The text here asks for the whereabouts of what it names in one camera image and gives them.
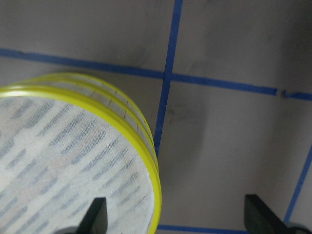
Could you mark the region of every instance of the blue line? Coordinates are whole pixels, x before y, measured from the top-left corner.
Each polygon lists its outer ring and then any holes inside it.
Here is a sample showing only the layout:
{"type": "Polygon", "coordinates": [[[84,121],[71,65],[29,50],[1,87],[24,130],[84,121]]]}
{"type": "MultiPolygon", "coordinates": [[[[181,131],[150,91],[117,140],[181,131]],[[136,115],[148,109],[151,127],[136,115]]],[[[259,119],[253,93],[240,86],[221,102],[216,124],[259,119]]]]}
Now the blue line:
{"type": "Polygon", "coordinates": [[[38,62],[46,62],[52,64],[66,65],[71,67],[80,67],[87,69],[100,70],[105,72],[122,73],[129,75],[137,75],[143,77],[163,79],[164,73],[140,68],[133,68],[127,66],[111,65],[107,63],[85,61],[73,58],[64,58],[58,56],[51,56],[37,53],[23,53],[17,50],[9,50],[0,48],[0,56],[16,59],[25,59],[38,62]]]}
{"type": "Polygon", "coordinates": [[[307,93],[288,94],[287,91],[285,90],[285,91],[283,91],[283,95],[285,98],[293,98],[293,99],[312,101],[312,94],[307,94],[307,93]]]}
{"type": "Polygon", "coordinates": [[[294,206],[296,205],[296,202],[298,200],[300,191],[301,191],[302,186],[304,184],[304,181],[305,181],[305,179],[307,177],[307,174],[308,174],[311,162],[312,162],[312,146],[310,148],[310,151],[309,151],[308,157],[306,159],[306,162],[304,163],[304,166],[303,166],[300,178],[298,180],[296,189],[295,189],[295,191],[294,191],[294,193],[292,195],[292,200],[291,200],[291,202],[289,204],[289,207],[287,209],[287,212],[286,212],[286,215],[285,215],[285,218],[284,218],[285,222],[289,222],[289,220],[290,220],[290,218],[292,216],[294,206]]]}
{"type": "Polygon", "coordinates": [[[173,226],[173,225],[158,225],[157,229],[168,230],[168,231],[193,232],[193,233],[211,233],[211,234],[248,234],[247,231],[241,231],[241,230],[198,228],[198,227],[185,227],[185,226],[173,226]]]}
{"type": "Polygon", "coordinates": [[[204,78],[204,77],[192,77],[186,75],[179,75],[179,74],[172,74],[172,80],[191,83],[191,84],[201,84],[225,89],[233,89],[233,90],[240,90],[252,93],[259,93],[259,94],[266,94],[266,95],[273,95],[276,96],[277,89],[271,87],[264,87],[264,86],[255,86],[251,84],[244,84],[244,83],[237,83],[231,81],[224,81],[224,80],[217,80],[211,78],[204,78]]]}
{"type": "Polygon", "coordinates": [[[183,0],[175,0],[174,11],[171,22],[170,36],[168,42],[168,51],[165,65],[164,81],[161,88],[159,108],[157,114],[156,128],[154,134],[154,144],[156,155],[159,152],[159,146],[162,135],[162,128],[164,125],[168,95],[170,89],[172,69],[174,66],[175,54],[176,54],[176,41],[179,32],[180,18],[182,12],[183,0]]]}

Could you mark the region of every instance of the round container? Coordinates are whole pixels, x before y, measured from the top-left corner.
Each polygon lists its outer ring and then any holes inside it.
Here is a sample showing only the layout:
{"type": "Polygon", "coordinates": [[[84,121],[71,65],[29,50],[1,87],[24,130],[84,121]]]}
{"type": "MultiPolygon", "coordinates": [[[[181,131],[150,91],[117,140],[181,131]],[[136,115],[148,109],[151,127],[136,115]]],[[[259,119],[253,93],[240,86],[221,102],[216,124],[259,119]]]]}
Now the round container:
{"type": "Polygon", "coordinates": [[[75,73],[25,80],[0,88],[0,119],[0,233],[78,226],[95,197],[108,234],[155,233],[153,136],[119,89],[75,73]]]}

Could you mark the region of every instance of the yellow rim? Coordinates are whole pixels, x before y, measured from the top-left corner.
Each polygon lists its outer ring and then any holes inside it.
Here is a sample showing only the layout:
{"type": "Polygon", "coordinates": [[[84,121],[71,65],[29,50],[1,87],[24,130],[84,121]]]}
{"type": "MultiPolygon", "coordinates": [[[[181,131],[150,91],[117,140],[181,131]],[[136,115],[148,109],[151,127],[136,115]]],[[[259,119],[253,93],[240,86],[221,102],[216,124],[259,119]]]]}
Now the yellow rim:
{"type": "Polygon", "coordinates": [[[94,76],[91,76],[91,75],[87,75],[87,74],[75,73],[75,72],[63,72],[63,73],[51,73],[51,74],[47,74],[47,75],[44,75],[44,76],[41,76],[41,77],[32,78],[30,80],[35,80],[35,79],[39,79],[39,78],[43,78],[43,77],[54,77],[54,76],[78,76],[78,77],[85,77],[85,78],[97,81],[97,82],[99,82],[99,83],[101,83],[103,85],[106,85],[106,86],[108,86],[109,88],[111,88],[113,90],[116,90],[124,98],[129,100],[129,102],[133,105],[133,107],[136,109],[136,111],[139,112],[139,114],[143,118],[143,121],[145,122],[146,126],[148,127],[149,134],[153,138],[153,134],[152,134],[151,128],[150,128],[150,126],[149,126],[149,124],[148,124],[144,114],[141,112],[141,110],[138,108],[138,106],[122,90],[120,90],[119,88],[115,87],[114,85],[112,85],[112,84],[110,84],[110,83],[108,83],[108,82],[106,82],[104,80],[101,80],[100,78],[97,78],[97,77],[94,77],[94,76]]]}
{"type": "Polygon", "coordinates": [[[75,79],[75,78],[60,78],[60,77],[40,77],[40,78],[35,78],[35,79],[29,79],[29,80],[25,80],[22,83],[26,84],[29,82],[45,82],[45,81],[60,81],[60,82],[64,82],[64,83],[70,83],[70,84],[74,84],[74,85],[78,85],[87,89],[91,89],[93,91],[96,91],[100,94],[102,94],[103,96],[108,97],[109,99],[113,100],[115,103],[117,103],[119,106],[121,106],[123,109],[125,109],[125,111],[127,113],[129,113],[129,115],[138,123],[138,125],[140,126],[140,128],[143,130],[145,137],[148,139],[150,145],[152,146],[152,148],[154,148],[154,143],[153,143],[153,137],[148,134],[147,129],[144,128],[142,122],[137,118],[137,116],[135,115],[135,113],[122,101],[120,101],[118,98],[116,98],[115,96],[113,96],[111,93],[109,93],[108,91],[106,91],[105,89],[96,86],[92,83],[89,83],[87,81],[83,81],[83,80],[79,80],[79,79],[75,79]]]}
{"type": "Polygon", "coordinates": [[[75,93],[73,91],[51,86],[26,84],[0,88],[0,98],[17,96],[41,97],[65,101],[90,111],[118,129],[137,150],[149,172],[151,183],[154,189],[155,199],[154,213],[152,216],[149,233],[154,234],[156,232],[161,212],[161,187],[158,171],[146,145],[128,123],[123,121],[120,116],[112,112],[109,108],[103,106],[100,102],[94,101],[92,98],[75,93]]]}

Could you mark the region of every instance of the mesh screen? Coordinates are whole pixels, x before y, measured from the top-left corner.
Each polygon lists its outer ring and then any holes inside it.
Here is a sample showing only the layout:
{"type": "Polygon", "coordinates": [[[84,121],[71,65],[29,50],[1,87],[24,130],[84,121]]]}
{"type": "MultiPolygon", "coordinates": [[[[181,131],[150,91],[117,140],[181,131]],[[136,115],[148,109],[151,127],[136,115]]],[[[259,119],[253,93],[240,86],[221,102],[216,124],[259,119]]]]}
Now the mesh screen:
{"type": "Polygon", "coordinates": [[[149,173],[130,142],[80,107],[0,99],[0,233],[78,226],[106,197],[108,234],[144,234],[154,210],[149,173]]]}

